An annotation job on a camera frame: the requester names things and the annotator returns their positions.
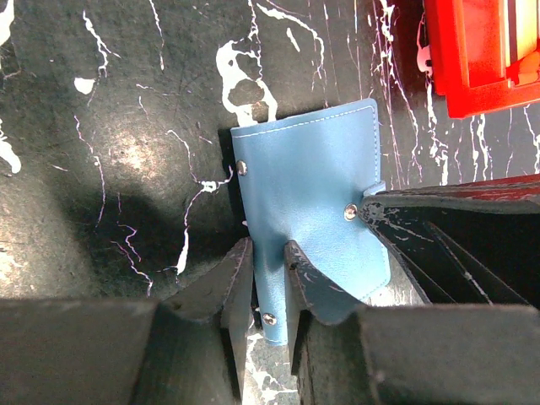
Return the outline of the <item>stack of credit cards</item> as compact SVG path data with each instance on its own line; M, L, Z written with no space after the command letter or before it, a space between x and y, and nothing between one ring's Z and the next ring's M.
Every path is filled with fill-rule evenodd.
M521 60L537 49L539 1L504 1L505 64Z

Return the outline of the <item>blue card holder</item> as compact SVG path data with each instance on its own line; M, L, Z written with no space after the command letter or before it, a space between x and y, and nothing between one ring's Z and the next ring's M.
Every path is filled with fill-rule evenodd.
M288 341L284 246L296 241L315 267L357 300L390 281L388 253L357 218L381 192L381 145L372 99L231 131L267 342Z

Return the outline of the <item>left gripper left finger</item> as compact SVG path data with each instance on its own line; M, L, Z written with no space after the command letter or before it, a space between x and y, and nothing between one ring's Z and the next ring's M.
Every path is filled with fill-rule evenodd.
M239 404L253 246L167 300L3 300L4 404Z

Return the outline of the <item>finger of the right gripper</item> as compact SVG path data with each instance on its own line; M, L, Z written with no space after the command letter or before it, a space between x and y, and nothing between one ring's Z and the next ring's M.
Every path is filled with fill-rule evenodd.
M539 177L364 197L360 219L426 302L539 305Z

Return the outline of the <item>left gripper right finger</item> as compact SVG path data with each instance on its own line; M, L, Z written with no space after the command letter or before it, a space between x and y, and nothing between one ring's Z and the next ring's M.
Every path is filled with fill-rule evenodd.
M284 247L291 371L304 404L536 404L539 313L365 305Z

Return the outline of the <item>red plastic bin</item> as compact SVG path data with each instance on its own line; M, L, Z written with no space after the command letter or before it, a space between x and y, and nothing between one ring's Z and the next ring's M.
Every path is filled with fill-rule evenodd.
M449 117L539 100L539 38L535 51L506 66L504 1L427 1L424 10L435 91Z

